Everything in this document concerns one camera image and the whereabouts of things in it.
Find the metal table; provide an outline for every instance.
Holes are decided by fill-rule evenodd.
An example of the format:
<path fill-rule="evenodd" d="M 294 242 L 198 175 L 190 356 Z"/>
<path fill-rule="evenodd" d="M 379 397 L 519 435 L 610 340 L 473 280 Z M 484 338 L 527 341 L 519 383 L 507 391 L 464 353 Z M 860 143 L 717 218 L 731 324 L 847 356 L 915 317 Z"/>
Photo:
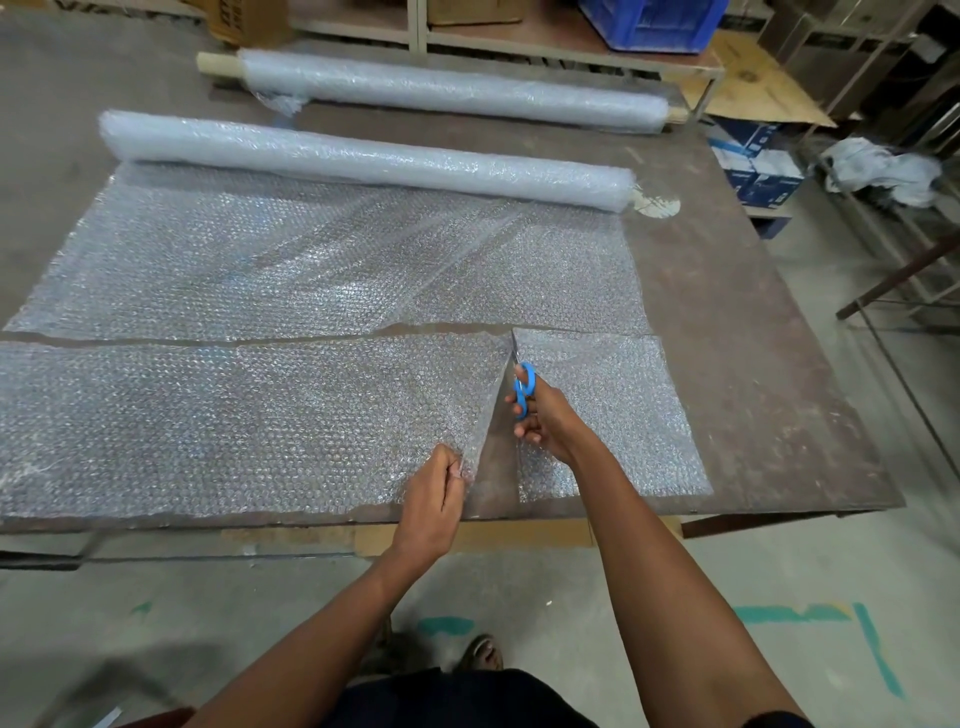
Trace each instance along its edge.
<path fill-rule="evenodd" d="M 0 321 L 26 299 L 115 165 L 96 132 L 102 110 L 253 123 L 272 119 L 251 95 L 211 89 L 209 80 L 196 72 L 195 53 L 211 46 L 202 29 L 74 14 L 5 16 L 0 20 L 0 87 L 5 98 L 21 102 L 0 109 L 9 150 L 0 185 L 0 227 L 5 231 L 0 238 Z M 648 193 L 681 202 L 679 213 L 670 218 L 628 210 L 623 219 L 649 320 L 662 339 L 714 490 L 708 497 L 653 498 L 653 507 L 663 515 L 722 515 L 684 525 L 685 535 L 699 536 L 903 504 L 773 261 L 692 125 L 658 136 L 635 136 L 504 119 L 311 105 L 298 116 L 297 127 L 632 167 Z M 519 501 L 510 420 L 510 412 L 501 406 L 465 517 L 583 516 L 576 497 Z M 384 505 L 361 507 L 347 516 L 30 519 L 6 521 L 0 530 L 393 522 L 398 515 L 398 506 Z"/>

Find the sandal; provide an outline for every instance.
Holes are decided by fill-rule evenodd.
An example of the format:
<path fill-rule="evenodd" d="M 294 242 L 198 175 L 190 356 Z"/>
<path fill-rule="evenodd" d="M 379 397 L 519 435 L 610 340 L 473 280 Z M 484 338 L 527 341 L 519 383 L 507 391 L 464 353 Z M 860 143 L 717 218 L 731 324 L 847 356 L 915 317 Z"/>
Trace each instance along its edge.
<path fill-rule="evenodd" d="M 503 654 L 490 635 L 480 635 L 469 644 L 454 672 L 472 669 L 502 670 Z"/>

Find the right hand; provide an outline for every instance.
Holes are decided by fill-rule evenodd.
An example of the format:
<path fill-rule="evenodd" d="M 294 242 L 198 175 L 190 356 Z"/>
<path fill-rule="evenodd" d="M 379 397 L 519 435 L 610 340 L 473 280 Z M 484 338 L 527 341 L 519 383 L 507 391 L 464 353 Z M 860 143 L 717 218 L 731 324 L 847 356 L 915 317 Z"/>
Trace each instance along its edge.
<path fill-rule="evenodd" d="M 516 378 L 527 383 L 527 372 L 518 364 L 514 366 Z M 516 392 L 506 398 L 514 404 L 514 414 L 522 410 L 516 403 Z M 573 411 L 564 393 L 547 384 L 537 375 L 534 394 L 527 398 L 527 416 L 514 425 L 514 435 L 531 445 L 546 448 L 558 460 L 572 465 L 573 448 L 579 438 L 590 432 L 584 421 Z"/>

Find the bubble wrap sheet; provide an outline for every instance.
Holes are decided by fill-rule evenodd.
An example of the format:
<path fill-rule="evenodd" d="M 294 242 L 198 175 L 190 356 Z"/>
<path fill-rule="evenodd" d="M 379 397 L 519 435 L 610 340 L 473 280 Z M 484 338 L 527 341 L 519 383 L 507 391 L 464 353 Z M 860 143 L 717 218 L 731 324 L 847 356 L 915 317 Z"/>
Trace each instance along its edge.
<path fill-rule="evenodd" d="M 346 513 L 438 441 L 475 467 L 510 337 L 0 343 L 0 518 Z"/>
<path fill-rule="evenodd" d="M 398 322 L 649 330 L 616 215 L 131 162 L 7 328 L 226 341 Z"/>
<path fill-rule="evenodd" d="M 346 139 L 226 121 L 105 111 L 100 135 L 118 159 L 175 161 L 302 179 L 397 184 L 619 212 L 629 169 Z"/>
<path fill-rule="evenodd" d="M 666 99 L 647 93 L 296 53 L 243 50 L 239 57 L 251 90 L 321 101 L 506 116 L 641 133 L 661 132 L 669 112 Z"/>
<path fill-rule="evenodd" d="M 563 390 L 641 495 L 712 492 L 657 337 L 515 328 L 514 338 L 517 360 Z M 579 494 L 568 466 L 519 448 L 521 499 Z"/>

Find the teal tape marking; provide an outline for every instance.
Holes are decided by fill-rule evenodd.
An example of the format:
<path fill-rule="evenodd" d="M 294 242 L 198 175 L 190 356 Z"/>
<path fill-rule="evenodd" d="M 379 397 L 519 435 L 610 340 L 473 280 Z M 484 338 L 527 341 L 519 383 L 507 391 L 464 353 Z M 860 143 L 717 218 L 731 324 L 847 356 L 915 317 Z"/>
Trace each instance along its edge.
<path fill-rule="evenodd" d="M 853 613 L 856 614 L 856 618 L 860 622 L 860 629 L 863 631 L 867 645 L 870 646 L 870 651 L 874 655 L 876 668 L 880 671 L 883 682 L 887 685 L 887 690 L 901 700 L 905 700 L 906 694 L 903 692 L 903 686 L 900 684 L 900 680 L 897 679 L 897 675 L 890 669 L 890 666 L 887 665 L 887 661 L 883 657 L 883 650 L 880 648 L 880 636 L 876 631 L 876 627 L 874 627 L 874 621 L 870 619 L 870 613 L 867 611 L 867 608 L 858 601 L 853 603 Z"/>
<path fill-rule="evenodd" d="M 463 637 L 473 631 L 473 620 L 463 617 L 427 617 L 417 622 L 417 631 L 427 637 L 439 634 Z"/>
<path fill-rule="evenodd" d="M 779 604 L 764 607 L 733 607 L 746 625 L 784 624 L 789 622 L 852 621 L 850 615 L 833 604 L 810 604 L 802 612 Z"/>

